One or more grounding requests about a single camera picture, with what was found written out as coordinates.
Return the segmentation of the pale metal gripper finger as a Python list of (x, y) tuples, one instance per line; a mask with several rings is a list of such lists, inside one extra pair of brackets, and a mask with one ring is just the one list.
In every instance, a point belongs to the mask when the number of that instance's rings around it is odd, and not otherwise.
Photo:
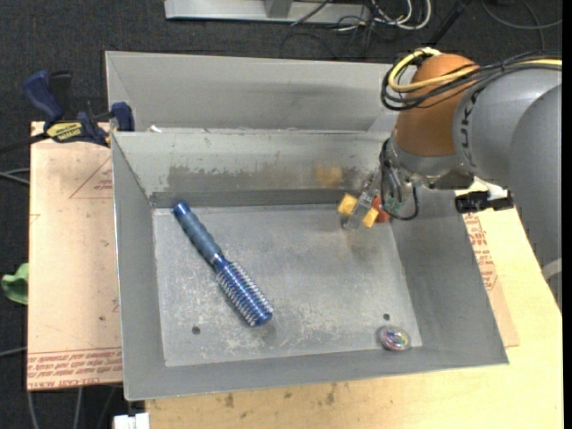
[(357, 230), (362, 224), (361, 207), (359, 205), (350, 206), (344, 204), (341, 206), (341, 227), (344, 230)]
[(374, 197), (371, 194), (362, 193), (357, 202), (357, 223), (365, 227), (374, 225), (374, 208), (372, 207)]

